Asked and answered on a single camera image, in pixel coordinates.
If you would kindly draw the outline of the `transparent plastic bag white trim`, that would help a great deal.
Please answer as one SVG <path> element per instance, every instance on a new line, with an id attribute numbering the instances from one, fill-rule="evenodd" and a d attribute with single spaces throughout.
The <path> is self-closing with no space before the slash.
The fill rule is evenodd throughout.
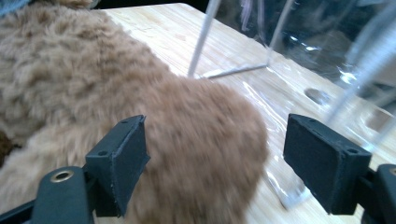
<path id="1" fill-rule="evenodd" d="M 305 95 L 327 121 L 377 152 L 396 146 L 396 0 L 208 0 L 189 77 L 219 21 L 263 45 L 261 61 L 206 72 L 206 78 L 262 68 L 278 75 L 308 70 L 342 88 Z"/>

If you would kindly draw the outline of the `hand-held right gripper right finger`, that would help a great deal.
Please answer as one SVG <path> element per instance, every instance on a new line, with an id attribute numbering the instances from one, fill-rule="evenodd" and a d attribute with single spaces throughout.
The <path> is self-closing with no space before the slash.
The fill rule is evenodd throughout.
<path id="1" fill-rule="evenodd" d="M 354 188 L 368 171 L 370 152 L 316 119 L 290 114 L 283 158 L 327 213 L 355 212 Z"/>

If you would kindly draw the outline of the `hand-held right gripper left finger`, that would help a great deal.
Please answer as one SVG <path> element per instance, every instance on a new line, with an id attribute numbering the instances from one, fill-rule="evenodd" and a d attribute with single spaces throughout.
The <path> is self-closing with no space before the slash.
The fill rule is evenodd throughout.
<path id="1" fill-rule="evenodd" d="M 118 122 L 86 155 L 85 171 L 98 182 L 98 217 L 125 216 L 134 187 L 150 156 L 143 115 Z"/>

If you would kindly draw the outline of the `brown teddy bear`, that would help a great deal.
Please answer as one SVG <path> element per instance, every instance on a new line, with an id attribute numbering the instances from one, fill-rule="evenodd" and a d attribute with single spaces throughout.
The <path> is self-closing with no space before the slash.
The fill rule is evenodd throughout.
<path id="1" fill-rule="evenodd" d="M 149 160 L 128 223 L 245 224 L 268 150 L 244 96 L 174 75 L 90 0 L 37 0 L 0 17 L 0 132 L 14 146 L 0 167 L 0 214 L 135 115 Z"/>

